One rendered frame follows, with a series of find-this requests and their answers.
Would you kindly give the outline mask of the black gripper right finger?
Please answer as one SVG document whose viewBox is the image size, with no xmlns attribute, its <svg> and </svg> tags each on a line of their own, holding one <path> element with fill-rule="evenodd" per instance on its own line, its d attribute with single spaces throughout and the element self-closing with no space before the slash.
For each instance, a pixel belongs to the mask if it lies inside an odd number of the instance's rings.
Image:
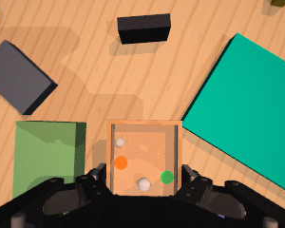
<svg viewBox="0 0 285 228">
<path fill-rule="evenodd" d="M 285 228 L 285 209 L 237 180 L 213 184 L 188 164 L 181 166 L 181 188 L 168 198 L 195 204 L 239 228 Z"/>
</svg>

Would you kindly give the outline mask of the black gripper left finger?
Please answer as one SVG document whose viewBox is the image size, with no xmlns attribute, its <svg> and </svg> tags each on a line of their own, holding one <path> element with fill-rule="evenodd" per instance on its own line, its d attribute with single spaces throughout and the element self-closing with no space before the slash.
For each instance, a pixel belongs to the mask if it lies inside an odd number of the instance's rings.
<svg viewBox="0 0 285 228">
<path fill-rule="evenodd" d="M 73 183 L 51 178 L 1 205 L 0 228 L 43 228 L 66 212 L 118 196 L 106 186 L 106 163 L 100 163 Z"/>
</svg>

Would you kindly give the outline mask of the black rectangular block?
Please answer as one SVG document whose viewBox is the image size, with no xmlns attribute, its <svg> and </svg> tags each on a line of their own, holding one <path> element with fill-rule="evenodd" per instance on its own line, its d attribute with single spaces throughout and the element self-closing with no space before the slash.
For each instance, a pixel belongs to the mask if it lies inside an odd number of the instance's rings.
<svg viewBox="0 0 285 228">
<path fill-rule="evenodd" d="M 170 13 L 117 17 L 122 45 L 167 41 Z"/>
</svg>

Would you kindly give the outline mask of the green flat rectangular slab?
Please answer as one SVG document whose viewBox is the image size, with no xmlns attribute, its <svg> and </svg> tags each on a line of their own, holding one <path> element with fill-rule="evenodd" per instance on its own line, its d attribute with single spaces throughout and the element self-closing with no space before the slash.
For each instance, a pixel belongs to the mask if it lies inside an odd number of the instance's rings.
<svg viewBox="0 0 285 228">
<path fill-rule="evenodd" d="M 235 34 L 181 121 L 285 190 L 285 61 L 272 52 Z"/>
</svg>

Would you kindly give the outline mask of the dark grey flat rectangular block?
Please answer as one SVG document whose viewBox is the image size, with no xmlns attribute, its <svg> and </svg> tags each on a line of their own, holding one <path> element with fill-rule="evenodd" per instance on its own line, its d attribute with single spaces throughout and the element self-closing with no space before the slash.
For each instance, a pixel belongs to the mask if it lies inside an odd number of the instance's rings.
<svg viewBox="0 0 285 228">
<path fill-rule="evenodd" d="M 0 44 L 0 95 L 21 115 L 31 115 L 57 86 L 16 45 Z"/>
</svg>

